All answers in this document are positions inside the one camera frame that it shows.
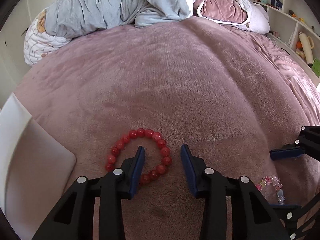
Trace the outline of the grey blue duvet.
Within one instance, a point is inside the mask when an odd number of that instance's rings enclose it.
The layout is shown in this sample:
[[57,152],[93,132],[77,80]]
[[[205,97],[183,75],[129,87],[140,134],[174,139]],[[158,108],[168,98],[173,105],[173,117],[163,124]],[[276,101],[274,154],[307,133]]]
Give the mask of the grey blue duvet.
[[182,21],[193,14],[193,0],[57,0],[46,9],[49,35],[73,39],[99,29]]

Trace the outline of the white cartoon print quilt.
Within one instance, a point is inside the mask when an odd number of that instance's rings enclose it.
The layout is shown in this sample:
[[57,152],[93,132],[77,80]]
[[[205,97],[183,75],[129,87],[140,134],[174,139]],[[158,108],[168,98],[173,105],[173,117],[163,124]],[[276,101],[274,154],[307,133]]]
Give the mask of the white cartoon print quilt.
[[71,39],[49,35],[45,28],[46,9],[42,10],[28,28],[23,45],[25,63],[32,67],[48,54],[71,42]]

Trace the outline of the pink velvet pillow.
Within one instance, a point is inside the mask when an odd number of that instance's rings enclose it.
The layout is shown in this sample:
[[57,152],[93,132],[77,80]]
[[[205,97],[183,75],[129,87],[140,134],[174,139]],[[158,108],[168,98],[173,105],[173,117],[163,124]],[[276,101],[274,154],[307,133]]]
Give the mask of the pink velvet pillow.
[[196,0],[193,6],[199,17],[223,23],[240,24],[248,18],[247,12],[236,0]]

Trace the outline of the white lace pillow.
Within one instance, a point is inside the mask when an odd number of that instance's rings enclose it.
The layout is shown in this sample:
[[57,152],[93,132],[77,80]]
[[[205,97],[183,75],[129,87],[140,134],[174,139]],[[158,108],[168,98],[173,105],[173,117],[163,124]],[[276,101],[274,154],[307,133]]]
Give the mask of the white lace pillow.
[[258,34],[270,31],[266,11],[249,0],[193,0],[193,7],[197,16],[218,24],[233,25]]

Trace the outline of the mauve plush bed blanket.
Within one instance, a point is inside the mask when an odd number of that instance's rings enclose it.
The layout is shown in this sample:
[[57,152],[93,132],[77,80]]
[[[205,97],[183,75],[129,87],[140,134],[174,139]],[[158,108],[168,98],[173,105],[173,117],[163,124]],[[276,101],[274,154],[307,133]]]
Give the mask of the mauve plush bed blanket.
[[287,204],[319,192],[318,161],[270,158],[301,127],[319,124],[319,93],[264,35],[198,17],[97,31],[33,66],[15,95],[76,156],[70,181],[103,176],[129,131],[162,134],[172,164],[122,202],[127,239],[198,239],[204,201],[188,189],[183,144],[224,176],[255,184],[278,176]]

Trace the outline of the white wall shelf unit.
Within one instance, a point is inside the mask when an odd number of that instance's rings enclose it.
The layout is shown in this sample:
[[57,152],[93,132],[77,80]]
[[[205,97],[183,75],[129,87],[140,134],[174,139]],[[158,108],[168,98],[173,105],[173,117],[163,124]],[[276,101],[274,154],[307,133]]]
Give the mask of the white wall shelf unit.
[[269,36],[295,58],[319,87],[319,68],[311,64],[319,60],[319,22],[304,0],[251,0],[268,13]]

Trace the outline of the white plastic storage box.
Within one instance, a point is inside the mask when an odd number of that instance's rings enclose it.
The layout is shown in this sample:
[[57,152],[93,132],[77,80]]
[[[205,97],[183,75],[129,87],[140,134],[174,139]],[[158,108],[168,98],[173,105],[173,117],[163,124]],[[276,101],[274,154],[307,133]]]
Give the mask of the white plastic storage box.
[[75,163],[11,94],[1,109],[1,210],[20,239],[32,239]]

